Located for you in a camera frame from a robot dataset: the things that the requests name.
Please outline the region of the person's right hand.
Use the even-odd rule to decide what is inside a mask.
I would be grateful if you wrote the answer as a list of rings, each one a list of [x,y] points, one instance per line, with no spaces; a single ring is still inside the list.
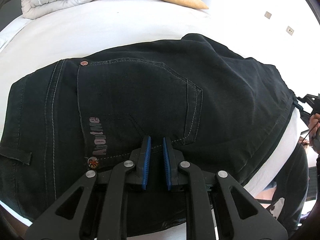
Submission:
[[[319,129],[319,120],[320,120],[320,115],[317,113],[312,115],[309,119],[309,124],[308,124],[309,142],[311,147],[313,147],[314,145],[313,141],[316,137],[317,130]]]

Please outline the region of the black jacket sleeve forearm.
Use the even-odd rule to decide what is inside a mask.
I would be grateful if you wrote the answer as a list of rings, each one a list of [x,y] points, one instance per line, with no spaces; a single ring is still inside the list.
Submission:
[[[284,198],[284,206],[278,222],[282,224],[290,237],[298,229],[309,185],[308,160],[306,151],[300,143],[296,145],[274,181],[277,188],[272,200],[275,202]]]

